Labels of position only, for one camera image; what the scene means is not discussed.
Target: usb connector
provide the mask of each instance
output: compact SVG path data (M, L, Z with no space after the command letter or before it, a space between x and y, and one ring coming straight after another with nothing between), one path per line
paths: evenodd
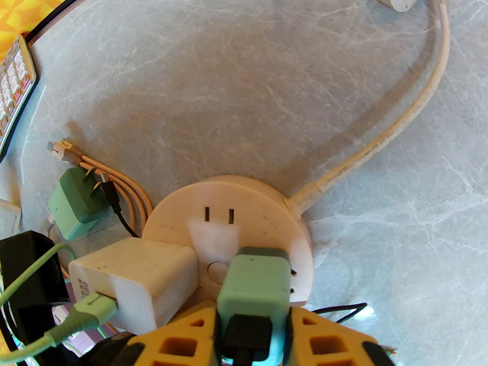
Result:
M119 194L117 194L115 184L112 180L109 179L108 174L101 175L101 190L105 194L105 198L110 207L112 207L114 213L119 214L120 212L122 212L122 208L120 207Z
M51 155L57 159L70 165L79 166L80 162L82 162L82 158L79 156L80 152L78 150L73 150L72 148L75 147L71 145L70 148L69 146L65 145L63 141L59 143L49 141L49 144L47 145L47 150L49 150Z

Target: marble surface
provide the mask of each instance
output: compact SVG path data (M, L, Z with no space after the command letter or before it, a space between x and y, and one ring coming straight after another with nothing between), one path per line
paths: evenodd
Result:
M488 331L486 0L446 0L439 91L383 152L305 213L309 307L367 301L348 326L397 365L484 364ZM40 83L0 166L0 193L43 230L70 136L154 202L240 174L291 195L378 134L432 70L431 0L87 0L34 45ZM75 243L125 237L113 218Z

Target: power strip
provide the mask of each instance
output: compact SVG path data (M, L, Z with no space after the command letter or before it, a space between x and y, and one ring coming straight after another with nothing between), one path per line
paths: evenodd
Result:
M21 210L18 206L0 199L0 240L18 233Z
M176 190L154 209L143 239L192 248L197 291L186 307L216 300L230 262L246 246L282 249L291 262L290 302L303 306L313 283L310 233L274 188L243 176L218 176Z

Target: green usb cable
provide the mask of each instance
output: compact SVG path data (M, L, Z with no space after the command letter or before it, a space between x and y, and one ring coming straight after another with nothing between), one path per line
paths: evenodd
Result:
M61 249L67 249L73 258L76 258L73 249L68 244L58 244L25 270L0 296L0 306L4 305L12 294L28 280L44 263ZM116 300L101 295L90 294L73 305L68 317L59 326L51 328L44 336L23 349L9 354L0 355L0 364L12 364L36 356L49 347L57 347L66 338L74 333L95 329L106 323L117 312Z

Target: power cord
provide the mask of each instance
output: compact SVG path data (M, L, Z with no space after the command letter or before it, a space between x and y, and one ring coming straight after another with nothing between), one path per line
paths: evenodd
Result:
M350 318L354 317L355 315L357 315L367 306L368 304L366 302L362 302L362 303L355 303L352 305L339 305L337 307L321 308L321 309L314 310L313 312L317 314L324 314L324 313L331 313L331 312L341 312L343 310L354 310L354 312L351 312L348 315L336 321L337 324L341 324L349 320Z
M120 207L120 199L115 188L115 183L112 180L109 180L108 177L108 174L101 175L101 189L105 194L108 204L110 207L112 207L114 213L117 215L124 228L126 228L127 232L129 232L132 237L139 237L137 233L131 229L123 217L122 208Z
M49 347L57 347L77 332L98 328L116 312L117 302L115 300L101 294L90 294L75 303L65 321L46 331L43 337L20 350L0 355L0 364L24 361L26 358L40 354Z
M326 173L318 181L312 181L297 192L293 197L285 199L285 204L298 216L315 204L324 193L329 190L337 181L341 180L368 161L374 154L387 146L398 136L424 109L425 105L432 98L441 78L446 70L450 49L450 25L448 10L445 0L436 0L439 7L441 21L441 48L437 63L427 84L422 89L417 99L398 117L383 133L367 144L355 155L345 162Z

